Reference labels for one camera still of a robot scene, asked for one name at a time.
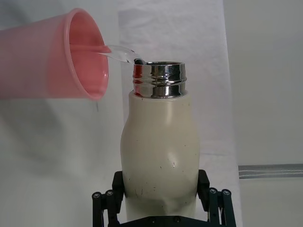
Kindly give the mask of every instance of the screw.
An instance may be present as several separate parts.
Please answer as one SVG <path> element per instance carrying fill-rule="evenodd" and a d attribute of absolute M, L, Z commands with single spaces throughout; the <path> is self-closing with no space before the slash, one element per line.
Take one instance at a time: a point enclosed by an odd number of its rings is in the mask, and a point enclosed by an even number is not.
<path fill-rule="evenodd" d="M 99 198 L 99 197 L 100 197 L 100 193 L 95 193 L 95 194 L 93 195 L 93 197 L 94 197 L 94 198 Z"/>
<path fill-rule="evenodd" d="M 108 191 L 108 192 L 106 193 L 107 196 L 111 196 L 111 195 L 113 195 L 113 194 L 114 194 L 113 191 Z"/>
<path fill-rule="evenodd" d="M 210 191 L 210 193 L 212 193 L 212 194 L 216 194 L 216 193 L 217 193 L 217 191 L 216 191 L 215 189 L 210 189 L 209 191 Z"/>
<path fill-rule="evenodd" d="M 155 222 L 156 222 L 156 219 L 155 219 L 154 217 L 150 217 L 148 220 L 149 220 L 151 223 L 155 223 Z"/>
<path fill-rule="evenodd" d="M 224 194 L 224 195 L 230 195 L 231 193 L 230 193 L 229 191 L 227 191 L 227 190 L 224 190 L 224 191 L 223 191 L 223 194 Z"/>
<path fill-rule="evenodd" d="M 181 218 L 179 216 L 174 216 L 174 222 L 179 223 L 181 221 Z"/>

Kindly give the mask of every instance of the pink plastic cup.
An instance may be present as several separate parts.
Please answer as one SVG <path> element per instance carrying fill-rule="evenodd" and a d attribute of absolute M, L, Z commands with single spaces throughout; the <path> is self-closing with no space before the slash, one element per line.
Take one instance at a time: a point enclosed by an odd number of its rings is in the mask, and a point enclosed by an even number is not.
<path fill-rule="evenodd" d="M 71 51 L 70 44 L 104 45 L 82 9 L 0 31 L 0 98 L 100 99 L 107 89 L 107 57 Z"/>

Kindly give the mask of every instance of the bottle opening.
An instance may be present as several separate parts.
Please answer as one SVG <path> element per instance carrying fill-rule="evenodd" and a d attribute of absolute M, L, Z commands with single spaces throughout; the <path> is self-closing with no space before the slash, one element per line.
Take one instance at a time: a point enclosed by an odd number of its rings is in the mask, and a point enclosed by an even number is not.
<path fill-rule="evenodd" d="M 176 61 L 152 61 L 135 64 L 134 94 L 144 98 L 173 98 L 185 95 L 185 64 Z"/>

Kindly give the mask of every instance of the white wall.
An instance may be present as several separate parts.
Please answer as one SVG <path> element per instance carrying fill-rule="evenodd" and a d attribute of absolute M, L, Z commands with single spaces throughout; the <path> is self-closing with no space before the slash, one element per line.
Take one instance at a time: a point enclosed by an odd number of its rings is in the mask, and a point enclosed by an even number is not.
<path fill-rule="evenodd" d="M 0 29 L 84 8 L 118 44 L 116 1 L 0 0 Z M 120 64 L 99 102 L 0 101 L 0 226 L 91 226 L 91 194 L 111 187 L 123 128 Z"/>
<path fill-rule="evenodd" d="M 224 1 L 239 165 L 303 162 L 303 2 Z"/>

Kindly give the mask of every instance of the white paper sheet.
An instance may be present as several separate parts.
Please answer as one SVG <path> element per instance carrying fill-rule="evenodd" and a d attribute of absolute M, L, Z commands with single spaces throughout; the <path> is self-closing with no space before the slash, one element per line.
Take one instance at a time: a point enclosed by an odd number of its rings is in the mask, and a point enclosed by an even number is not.
<path fill-rule="evenodd" d="M 211 186 L 232 191 L 242 226 L 238 166 L 223 3 L 221 0 L 119 0 L 120 43 L 145 61 L 183 61 L 187 90 L 201 135 L 200 168 Z M 124 119 L 132 90 L 132 66 L 122 66 Z M 196 218 L 205 219 L 200 203 Z"/>

